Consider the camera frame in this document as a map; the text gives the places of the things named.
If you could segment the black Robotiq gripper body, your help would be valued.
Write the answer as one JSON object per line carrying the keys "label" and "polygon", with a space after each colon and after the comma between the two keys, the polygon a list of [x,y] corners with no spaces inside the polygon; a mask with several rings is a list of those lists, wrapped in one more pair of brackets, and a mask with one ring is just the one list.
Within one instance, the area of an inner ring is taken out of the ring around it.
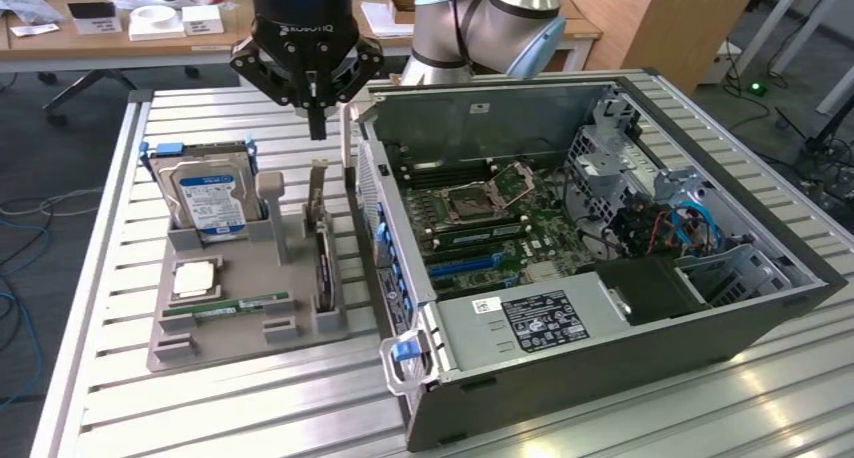
{"label": "black Robotiq gripper body", "polygon": [[352,0],[252,0],[252,6],[252,44],[276,65],[261,68],[258,89],[300,108],[332,106],[358,39]]}

